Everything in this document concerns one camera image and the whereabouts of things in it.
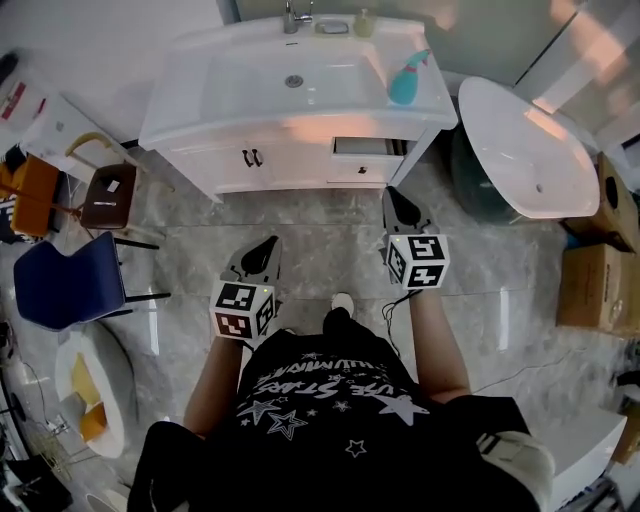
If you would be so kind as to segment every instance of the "soap dispenser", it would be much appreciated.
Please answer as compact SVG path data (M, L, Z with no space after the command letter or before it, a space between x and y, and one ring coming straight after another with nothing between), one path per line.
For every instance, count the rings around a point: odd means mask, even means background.
M391 81L389 98L398 105L411 105L418 92L418 65L427 65L430 50L422 50L413 54L404 68Z
M358 37L371 37L375 20L369 9L361 9L353 20L353 31Z

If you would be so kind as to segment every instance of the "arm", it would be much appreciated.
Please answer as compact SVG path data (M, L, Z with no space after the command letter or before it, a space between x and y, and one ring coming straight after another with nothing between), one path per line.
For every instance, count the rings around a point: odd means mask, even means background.
M437 402L469 395L469 376L438 292L423 290L409 299L413 343L422 393Z
M236 397L241 362L242 347L235 341L213 340L184 413L185 428L206 437L224 419Z

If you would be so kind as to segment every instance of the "white sneaker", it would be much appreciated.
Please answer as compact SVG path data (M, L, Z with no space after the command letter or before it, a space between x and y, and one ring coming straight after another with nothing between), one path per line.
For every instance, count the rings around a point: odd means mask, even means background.
M349 318L353 318L353 312L356 307L353 304L353 299L348 293L336 293L331 299L331 309L344 308L349 313Z

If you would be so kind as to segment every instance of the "cable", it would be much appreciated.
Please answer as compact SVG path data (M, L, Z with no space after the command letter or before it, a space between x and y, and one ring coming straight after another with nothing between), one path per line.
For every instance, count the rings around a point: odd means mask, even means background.
M558 359L557 361L554 361L553 363L547 363L547 364L543 364L540 366L525 366L524 368L520 368L520 370L518 370L516 373L514 373L511 377L506 377L504 379L500 379L499 381L496 381L492 384L487 384L486 386L481 387L480 389L476 389L475 391L472 392L472 394L476 394L476 393L480 393L480 391L484 391L487 388L493 387L493 386L497 386L498 384L502 384L503 382L507 382L509 380L515 379L518 375L520 375L523 371L525 370L539 370L541 368L549 368L550 366L556 366L559 365L562 361L565 360L565 358L571 353L574 352L574 350L569 350L567 351L560 359Z
M45 424L49 424L49 419L47 418L47 413L46 413L46 404L45 404L45 400L44 400L44 391L42 390L42 385L40 384L40 379L38 378L38 374L33 369L33 366L31 366L29 363L27 363L22 358L22 352L20 351L20 345L18 344L18 340L15 337L15 333L13 332L13 328L11 327L11 324L8 321L6 323L7 323L7 326L9 327L8 337L11 340L10 343L14 348L14 353L17 356L18 361L20 361L23 365L25 365L27 368L29 368L29 370L31 370L31 373L33 374L33 378L36 380L36 384L38 384L38 389L40 390L40 400L42 401L42 417L44 418Z
M31 366L29 363L27 363L25 360L22 359L22 356L20 356L20 362L26 367L28 367L29 370L31 370L31 373L33 373L33 378L36 379L36 384L38 384L38 389L40 390L40 399L42 400L42 417L44 418L45 425L48 425L50 422L47 419L47 412L46 412L45 403L44 403L44 392L42 391L42 386L40 385L40 379L38 378L38 374L33 369L33 366Z
M401 304L405 300L410 299L411 297L413 297L414 295L417 295L421 291L422 290L411 290L401 299L398 299L395 302L389 302L388 304L385 304L384 306L382 306L382 318L384 318L384 321L387 324L387 335L389 337L389 343L391 343L391 346L393 347L393 350L398 356L398 359L400 359L400 351L398 350L398 347L396 347L396 344L393 342L393 339L391 337L391 322L393 321L393 310L396 308L398 304Z

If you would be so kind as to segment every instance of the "cabinet handle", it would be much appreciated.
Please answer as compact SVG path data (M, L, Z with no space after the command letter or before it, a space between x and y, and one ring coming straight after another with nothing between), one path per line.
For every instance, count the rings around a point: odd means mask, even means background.
M249 152L246 149L243 149L242 154L244 155L244 163L247 164L247 167L252 167L253 162L249 162Z
M260 160L258 160L258 150L252 149L251 151L253 151L253 160L256 162L256 165L260 167L264 162L261 162Z

